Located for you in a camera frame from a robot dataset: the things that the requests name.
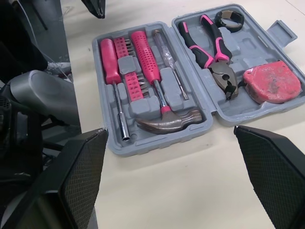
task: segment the tool kit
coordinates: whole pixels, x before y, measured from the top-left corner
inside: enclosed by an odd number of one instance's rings
[[[236,4],[95,38],[108,147],[143,154],[205,134],[212,115],[233,126],[304,104],[305,76],[282,49],[296,38]]]

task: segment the pink screwdriver handle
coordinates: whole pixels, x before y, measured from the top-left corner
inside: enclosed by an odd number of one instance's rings
[[[150,84],[154,80],[160,81],[160,72],[152,50],[148,45],[146,34],[143,31],[134,32],[131,35],[144,76]]]
[[[104,39],[101,41],[101,55],[103,67],[106,72],[106,83],[121,83],[122,80],[119,75],[118,58],[112,40]]]

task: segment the hammer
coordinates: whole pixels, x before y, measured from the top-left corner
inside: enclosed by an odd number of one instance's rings
[[[181,131],[190,124],[201,123],[203,119],[199,110],[192,110],[185,115],[177,115],[167,104],[160,86],[161,76],[158,65],[147,42],[146,33],[136,31],[131,35],[131,39],[135,46],[142,72],[154,87],[160,100],[162,114],[161,121],[137,118],[138,127],[154,134],[164,135]]]

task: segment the black tape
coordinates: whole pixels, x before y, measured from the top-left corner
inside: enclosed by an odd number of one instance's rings
[[[228,25],[222,19],[231,19],[237,25]],[[224,10],[216,14],[215,24],[219,27],[226,27],[230,32],[240,31],[244,25],[244,16],[236,11]]]

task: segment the table surface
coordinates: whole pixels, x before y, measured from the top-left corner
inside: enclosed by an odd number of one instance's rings
[[[230,0],[106,0],[106,19],[93,17],[80,0],[61,0],[81,128],[103,127],[92,40],[101,34],[154,21],[171,25],[178,15]],[[283,20],[298,39],[285,47],[305,72],[305,2],[235,0],[267,30]],[[290,138],[305,151],[305,106],[247,123]],[[96,200],[104,229],[272,229],[249,181],[233,127],[216,119],[205,135],[141,156],[120,158],[106,150]]]

